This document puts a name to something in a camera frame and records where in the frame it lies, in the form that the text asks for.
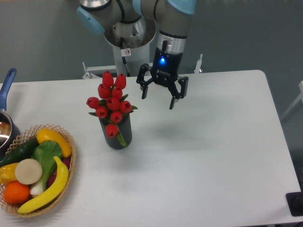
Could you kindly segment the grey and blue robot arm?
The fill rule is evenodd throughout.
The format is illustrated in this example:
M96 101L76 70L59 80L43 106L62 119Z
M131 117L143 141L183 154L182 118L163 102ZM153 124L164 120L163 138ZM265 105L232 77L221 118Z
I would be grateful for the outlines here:
M112 46L116 72L136 77L146 98L151 83L171 93L170 106L184 98L188 78L178 75L194 0L82 0L84 26Z

